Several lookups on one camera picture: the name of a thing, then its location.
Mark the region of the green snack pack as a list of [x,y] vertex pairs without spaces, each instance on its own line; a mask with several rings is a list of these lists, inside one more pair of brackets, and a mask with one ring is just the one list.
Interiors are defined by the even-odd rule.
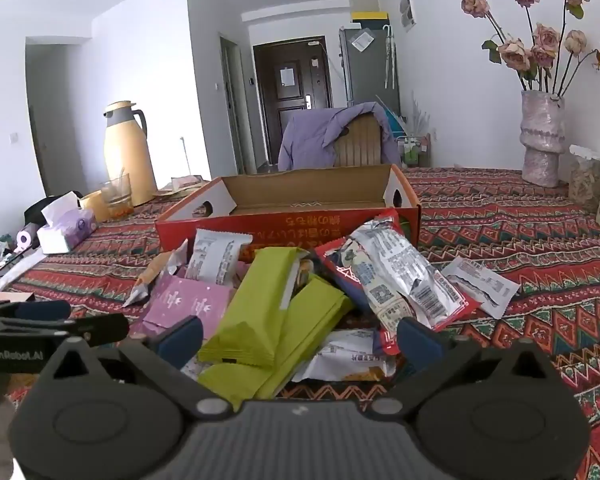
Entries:
[[198,382],[233,408],[249,400],[270,400],[352,307],[352,300],[344,292],[312,276],[291,299],[271,367],[213,364],[198,376]]
[[213,336],[198,352],[206,363],[269,368],[308,253],[297,247],[259,250]]

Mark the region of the white silver snack pack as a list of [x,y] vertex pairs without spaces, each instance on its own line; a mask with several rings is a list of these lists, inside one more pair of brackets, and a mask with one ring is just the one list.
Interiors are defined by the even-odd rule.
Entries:
[[251,242],[250,234],[198,229],[185,277],[232,286],[240,251]]

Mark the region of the pink snack pack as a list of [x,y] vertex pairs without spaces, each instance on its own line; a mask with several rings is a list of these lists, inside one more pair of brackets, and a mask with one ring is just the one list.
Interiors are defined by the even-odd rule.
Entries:
[[163,275],[158,278],[142,316],[130,327],[131,334],[154,336],[168,330],[184,318],[196,316],[202,323],[207,341],[218,329],[235,289]]

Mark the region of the white flat snack wrapper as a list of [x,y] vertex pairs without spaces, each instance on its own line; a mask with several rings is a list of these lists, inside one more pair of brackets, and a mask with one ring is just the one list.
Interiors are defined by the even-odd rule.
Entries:
[[504,278],[482,264],[456,257],[442,269],[442,274],[462,292],[476,300],[479,308],[500,320],[520,285]]

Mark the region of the red silver snack bag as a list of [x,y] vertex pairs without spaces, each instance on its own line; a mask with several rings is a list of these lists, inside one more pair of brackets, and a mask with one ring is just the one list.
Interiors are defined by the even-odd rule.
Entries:
[[376,316],[389,354],[396,352],[404,318],[440,332],[478,309],[477,300],[453,285],[410,242],[393,208],[318,246],[315,255],[354,303]]

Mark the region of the yellow round container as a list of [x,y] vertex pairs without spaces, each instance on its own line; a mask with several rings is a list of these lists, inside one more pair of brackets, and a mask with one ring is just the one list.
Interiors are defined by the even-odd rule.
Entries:
[[80,206],[82,209],[88,209],[94,212],[94,216],[97,222],[107,222],[110,220],[110,212],[104,199],[102,198],[102,192],[95,191],[83,196],[80,199]]

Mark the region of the patterned red tablecloth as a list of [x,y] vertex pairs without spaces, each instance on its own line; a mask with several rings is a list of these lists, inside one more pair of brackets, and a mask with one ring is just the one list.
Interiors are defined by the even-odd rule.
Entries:
[[[443,266],[475,260],[519,286],[501,318],[475,313],[452,332],[505,348],[527,337],[548,353],[591,425],[581,479],[600,479],[600,226],[564,186],[540,188],[516,170],[412,168],[422,204],[420,252]],[[38,300],[62,299],[77,316],[117,312],[158,254],[157,198],[101,226],[68,255],[48,257],[12,283]]]

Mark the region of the folded patterned cloth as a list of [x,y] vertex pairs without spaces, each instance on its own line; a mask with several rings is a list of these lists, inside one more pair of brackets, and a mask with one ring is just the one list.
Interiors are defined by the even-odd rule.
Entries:
[[172,196],[187,190],[192,190],[193,188],[199,188],[206,183],[207,181],[204,180],[203,177],[196,176],[196,174],[172,178],[167,185],[155,192],[155,196]]

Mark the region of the wooden chair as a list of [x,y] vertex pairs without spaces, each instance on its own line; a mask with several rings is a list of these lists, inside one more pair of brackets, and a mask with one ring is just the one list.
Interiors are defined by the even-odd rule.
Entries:
[[381,128],[373,114],[358,116],[334,143],[336,167],[376,166],[381,163]]

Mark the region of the glass jar with lid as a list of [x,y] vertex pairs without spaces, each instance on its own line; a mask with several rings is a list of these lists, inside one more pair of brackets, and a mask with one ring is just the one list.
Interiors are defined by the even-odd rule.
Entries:
[[573,166],[569,180],[569,198],[588,212],[596,213],[600,204],[600,153],[571,144]]

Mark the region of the pink ceramic vase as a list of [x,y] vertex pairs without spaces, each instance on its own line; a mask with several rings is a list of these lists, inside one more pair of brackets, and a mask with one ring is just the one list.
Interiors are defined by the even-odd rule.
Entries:
[[556,188],[559,157],[566,150],[565,102],[554,94],[521,92],[520,143],[524,146],[521,177],[543,188]]

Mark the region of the grey refrigerator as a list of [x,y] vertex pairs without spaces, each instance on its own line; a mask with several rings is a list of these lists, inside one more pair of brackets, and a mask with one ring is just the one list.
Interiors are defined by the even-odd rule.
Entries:
[[339,31],[341,64],[347,104],[384,104],[401,113],[398,66],[392,27],[388,22],[354,23]]

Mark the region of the dark brown door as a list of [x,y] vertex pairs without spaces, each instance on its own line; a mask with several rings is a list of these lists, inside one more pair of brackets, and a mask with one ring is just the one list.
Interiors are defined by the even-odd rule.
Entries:
[[253,47],[266,152],[277,165],[283,134],[299,110],[332,106],[324,37],[306,37]]

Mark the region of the dried pink roses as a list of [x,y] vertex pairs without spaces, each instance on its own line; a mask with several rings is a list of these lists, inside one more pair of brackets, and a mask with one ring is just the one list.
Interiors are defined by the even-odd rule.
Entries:
[[460,8],[465,14],[485,20],[493,27],[494,36],[481,46],[488,52],[490,62],[513,70],[522,90],[538,90],[561,99],[583,62],[594,54],[582,30],[567,28],[567,18],[584,18],[583,6],[590,0],[562,0],[562,21],[557,28],[532,20],[531,8],[539,2],[514,0],[524,11],[530,32],[528,41],[505,31],[491,11],[488,0],[460,0]]

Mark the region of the yellow box on fridge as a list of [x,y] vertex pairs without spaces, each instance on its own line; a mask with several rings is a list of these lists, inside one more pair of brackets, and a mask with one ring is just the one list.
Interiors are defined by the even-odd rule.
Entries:
[[381,30],[390,25],[389,14],[381,11],[352,12],[351,22],[370,30]]

